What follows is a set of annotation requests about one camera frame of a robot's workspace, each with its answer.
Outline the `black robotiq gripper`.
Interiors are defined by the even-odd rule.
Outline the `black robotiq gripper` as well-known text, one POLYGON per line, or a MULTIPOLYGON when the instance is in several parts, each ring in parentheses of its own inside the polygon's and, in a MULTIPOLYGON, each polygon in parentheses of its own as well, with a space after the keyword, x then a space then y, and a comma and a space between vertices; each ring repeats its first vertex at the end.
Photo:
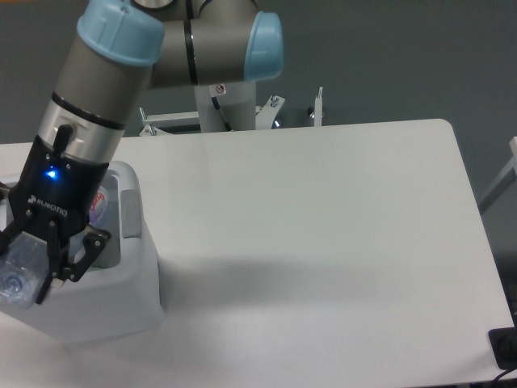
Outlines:
POLYGON ((36 296, 37 305, 44 302, 55 280, 81 280, 110 241, 110 232, 89 225, 90 206, 108 166, 56 154, 35 137, 19 182, 13 188, 1 183, 1 199, 7 200, 13 214, 1 231, 1 255, 23 232, 47 246, 48 274, 36 296), (84 230, 84 253, 74 262, 69 240, 84 230))

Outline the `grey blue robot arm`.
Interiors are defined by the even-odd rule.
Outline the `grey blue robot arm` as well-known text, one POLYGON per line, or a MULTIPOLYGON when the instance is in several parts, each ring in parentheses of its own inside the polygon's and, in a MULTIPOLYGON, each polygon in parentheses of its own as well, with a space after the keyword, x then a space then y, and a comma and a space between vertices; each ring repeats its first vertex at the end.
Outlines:
POLYGON ((254 1, 91 1, 18 182, 2 185, 1 299, 26 309, 82 278, 111 234, 90 219, 140 93, 278 77, 280 18, 254 1))

